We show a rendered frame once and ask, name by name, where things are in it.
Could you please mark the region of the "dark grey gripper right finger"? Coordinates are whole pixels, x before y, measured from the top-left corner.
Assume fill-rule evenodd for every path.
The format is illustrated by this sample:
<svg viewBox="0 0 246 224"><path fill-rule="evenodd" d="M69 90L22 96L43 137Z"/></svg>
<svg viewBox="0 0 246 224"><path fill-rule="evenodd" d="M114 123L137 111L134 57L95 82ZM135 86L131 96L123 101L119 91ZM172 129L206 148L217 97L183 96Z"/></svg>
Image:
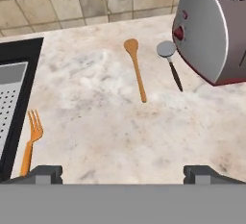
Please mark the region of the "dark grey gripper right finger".
<svg viewBox="0 0 246 224"><path fill-rule="evenodd" d="M223 184L242 185L243 182L228 176L221 175L208 165L185 165L184 184L185 185L223 185Z"/></svg>

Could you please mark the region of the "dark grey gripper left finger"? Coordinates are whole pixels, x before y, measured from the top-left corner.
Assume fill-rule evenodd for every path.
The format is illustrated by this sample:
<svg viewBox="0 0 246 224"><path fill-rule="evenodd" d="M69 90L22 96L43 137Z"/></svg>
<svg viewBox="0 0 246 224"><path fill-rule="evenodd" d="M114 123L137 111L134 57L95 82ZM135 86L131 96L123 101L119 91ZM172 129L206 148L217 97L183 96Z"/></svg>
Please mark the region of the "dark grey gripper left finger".
<svg viewBox="0 0 246 224"><path fill-rule="evenodd" d="M39 165L26 176L11 179L11 183L20 185L61 185L62 167L60 165Z"/></svg>

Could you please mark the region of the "orange wooden fork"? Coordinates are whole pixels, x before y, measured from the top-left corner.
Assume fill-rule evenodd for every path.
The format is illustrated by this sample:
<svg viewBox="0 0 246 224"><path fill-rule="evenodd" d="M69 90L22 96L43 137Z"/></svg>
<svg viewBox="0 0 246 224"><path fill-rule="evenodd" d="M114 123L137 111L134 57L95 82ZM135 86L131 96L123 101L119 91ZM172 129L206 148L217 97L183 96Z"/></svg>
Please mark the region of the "orange wooden fork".
<svg viewBox="0 0 246 224"><path fill-rule="evenodd" d="M43 127L37 110L30 110L27 114L30 124L30 139L26 143L20 176L26 176L30 172L34 143L43 136Z"/></svg>

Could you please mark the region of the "wooden spoon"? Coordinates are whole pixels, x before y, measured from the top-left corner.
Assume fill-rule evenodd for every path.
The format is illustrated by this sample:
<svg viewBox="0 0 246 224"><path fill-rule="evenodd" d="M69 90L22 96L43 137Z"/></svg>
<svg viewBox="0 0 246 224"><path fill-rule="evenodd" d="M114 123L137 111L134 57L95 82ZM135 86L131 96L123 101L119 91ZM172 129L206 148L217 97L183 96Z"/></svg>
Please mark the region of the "wooden spoon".
<svg viewBox="0 0 246 224"><path fill-rule="evenodd" d="M132 58L132 61L133 61L141 101L143 103L146 103L147 102L147 96L146 96L144 85L143 85L143 82L141 79L140 70L139 70L139 66L138 66L138 60L137 60L138 41L135 38L129 38L124 42L124 48L128 52L128 54L130 55L130 57Z"/></svg>

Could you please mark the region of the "silver toaster with red base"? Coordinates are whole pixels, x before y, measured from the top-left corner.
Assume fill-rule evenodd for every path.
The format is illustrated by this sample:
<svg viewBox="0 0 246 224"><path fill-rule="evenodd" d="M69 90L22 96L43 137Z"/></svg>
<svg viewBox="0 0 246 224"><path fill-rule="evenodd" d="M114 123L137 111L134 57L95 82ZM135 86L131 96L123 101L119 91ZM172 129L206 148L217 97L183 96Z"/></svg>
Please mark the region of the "silver toaster with red base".
<svg viewBox="0 0 246 224"><path fill-rule="evenodd" d="M246 82L246 0L179 0L172 38L211 85Z"/></svg>

